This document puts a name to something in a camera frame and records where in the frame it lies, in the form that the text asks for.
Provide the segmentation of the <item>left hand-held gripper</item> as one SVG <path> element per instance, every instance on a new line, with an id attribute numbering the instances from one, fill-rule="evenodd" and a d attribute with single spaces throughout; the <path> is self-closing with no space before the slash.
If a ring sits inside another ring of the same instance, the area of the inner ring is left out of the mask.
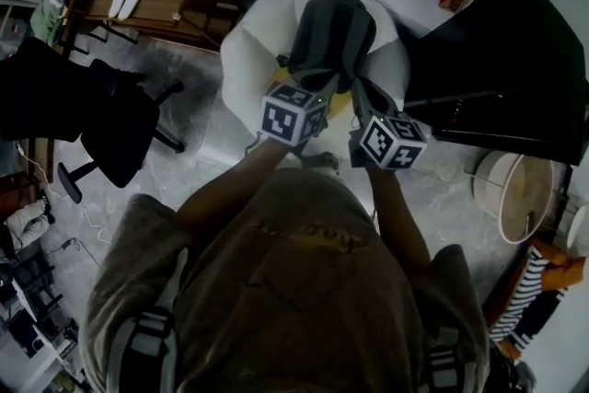
<path id="1" fill-rule="evenodd" d="M 260 131 L 290 146 L 318 136 L 327 126 L 339 82 L 340 75 L 332 70 L 309 69 L 273 84 L 262 100 Z"/>

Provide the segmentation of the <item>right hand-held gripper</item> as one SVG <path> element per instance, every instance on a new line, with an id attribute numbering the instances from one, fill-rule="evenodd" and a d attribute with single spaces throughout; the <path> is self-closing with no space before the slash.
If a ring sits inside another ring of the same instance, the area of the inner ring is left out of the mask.
<path id="1" fill-rule="evenodd" d="M 394 100 L 372 81 L 357 78 L 351 87 L 359 127 L 350 132 L 351 166 L 372 163 L 383 170 L 411 168 L 427 144 L 418 125 L 398 111 Z"/>

